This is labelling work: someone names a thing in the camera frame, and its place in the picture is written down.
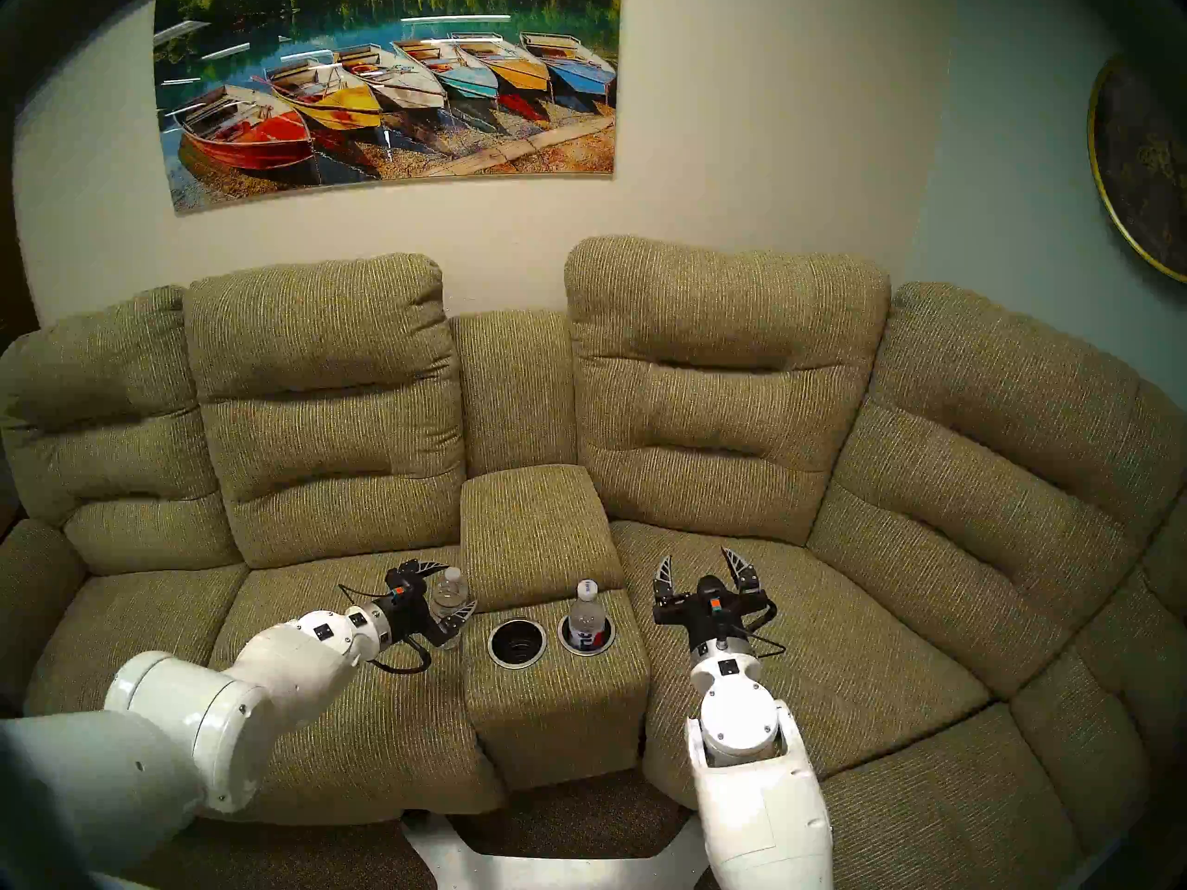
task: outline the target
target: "white wall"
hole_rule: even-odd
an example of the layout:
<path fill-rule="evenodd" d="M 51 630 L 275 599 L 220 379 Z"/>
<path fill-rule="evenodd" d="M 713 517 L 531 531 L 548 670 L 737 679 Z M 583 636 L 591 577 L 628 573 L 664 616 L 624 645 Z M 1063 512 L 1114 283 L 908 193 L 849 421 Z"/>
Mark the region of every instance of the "white wall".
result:
<path fill-rule="evenodd" d="M 1077 0 L 954 2 L 940 140 L 903 276 L 1086 338 L 1187 407 L 1187 285 L 1125 244 L 1088 167 L 1088 98 L 1117 43 Z"/>
<path fill-rule="evenodd" d="M 20 117 L 33 301 L 47 323 L 234 268 L 408 250 L 442 265 L 451 312 L 559 309 L 569 249 L 621 231 L 856 252 L 899 274 L 939 132 L 950 14 L 944 0 L 623 0 L 612 179 L 388 184 L 177 217 L 150 6 Z"/>

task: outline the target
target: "water bottle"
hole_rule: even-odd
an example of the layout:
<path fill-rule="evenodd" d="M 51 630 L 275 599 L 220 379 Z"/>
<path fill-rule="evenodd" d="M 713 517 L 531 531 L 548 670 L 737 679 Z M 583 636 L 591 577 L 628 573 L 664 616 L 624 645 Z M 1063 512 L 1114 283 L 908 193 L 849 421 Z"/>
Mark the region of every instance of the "water bottle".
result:
<path fill-rule="evenodd" d="M 592 580 L 577 585 L 577 602 L 569 612 L 569 643 L 578 650 L 597 650 L 605 643 L 605 610 L 596 597 Z"/>
<path fill-rule="evenodd" d="M 451 616 L 470 599 L 470 587 L 462 579 L 461 567 L 446 567 L 442 579 L 429 587 L 429 615 L 433 621 L 440 622 L 445 616 Z M 442 650 L 456 650 L 462 643 L 461 630 L 446 641 Z"/>

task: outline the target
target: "canvas print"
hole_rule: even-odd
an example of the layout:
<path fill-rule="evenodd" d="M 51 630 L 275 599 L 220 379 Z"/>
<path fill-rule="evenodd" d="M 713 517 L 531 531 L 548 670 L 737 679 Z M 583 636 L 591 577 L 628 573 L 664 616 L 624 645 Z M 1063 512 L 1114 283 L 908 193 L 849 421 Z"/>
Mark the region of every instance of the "canvas print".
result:
<path fill-rule="evenodd" d="M 621 0 L 157 0 L 178 212 L 332 185 L 614 171 Z"/>

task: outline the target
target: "cup holder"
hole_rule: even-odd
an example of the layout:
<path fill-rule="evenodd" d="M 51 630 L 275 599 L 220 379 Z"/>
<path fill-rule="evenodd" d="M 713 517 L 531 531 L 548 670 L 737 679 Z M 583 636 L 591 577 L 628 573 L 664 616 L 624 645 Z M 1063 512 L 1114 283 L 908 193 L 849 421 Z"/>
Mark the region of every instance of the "cup holder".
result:
<path fill-rule="evenodd" d="M 576 654 L 579 657 L 596 657 L 598 654 L 609 650 L 610 646 L 614 643 L 615 634 L 616 629 L 614 627 L 614 619 L 607 618 L 605 628 L 602 629 L 602 637 L 604 638 L 602 643 L 598 647 L 594 648 L 592 650 L 580 650 L 579 648 L 575 648 L 572 644 L 569 643 L 569 616 L 561 618 L 560 624 L 557 625 L 557 637 L 560 640 L 560 643 L 564 646 L 565 650 L 567 650 L 570 654 Z"/>
<path fill-rule="evenodd" d="M 540 659 L 547 643 L 548 636 L 535 622 L 513 618 L 490 632 L 487 651 L 504 669 L 523 669 Z"/>

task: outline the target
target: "boat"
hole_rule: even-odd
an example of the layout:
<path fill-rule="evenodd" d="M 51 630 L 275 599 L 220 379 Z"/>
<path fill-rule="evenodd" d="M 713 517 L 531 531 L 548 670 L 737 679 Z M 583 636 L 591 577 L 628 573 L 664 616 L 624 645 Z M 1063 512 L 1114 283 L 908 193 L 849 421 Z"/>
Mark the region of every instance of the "boat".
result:
<path fill-rule="evenodd" d="M 354 131 L 379 126 L 382 112 L 370 87 L 337 63 L 305 57 L 264 75 L 278 98 L 323 127 Z"/>
<path fill-rule="evenodd" d="M 400 108 L 444 108 L 445 89 L 424 65 L 393 45 L 360 44 L 334 51 L 335 63 L 366 82 L 380 103 Z"/>
<path fill-rule="evenodd" d="M 614 66 L 569 34 L 521 31 L 520 44 L 575 91 L 607 97 L 610 83 L 618 75 Z"/>
<path fill-rule="evenodd" d="M 220 85 L 173 112 L 173 120 L 198 150 L 236 169 L 283 169 L 313 154 L 300 114 L 255 89 Z"/>
<path fill-rule="evenodd" d="M 523 47 L 503 40 L 499 34 L 451 31 L 450 43 L 482 61 L 510 85 L 525 91 L 548 88 L 548 68 Z"/>
<path fill-rule="evenodd" d="M 443 85 L 463 98 L 494 98 L 499 78 L 464 50 L 445 40 L 400 40 L 392 46 L 432 72 Z"/>

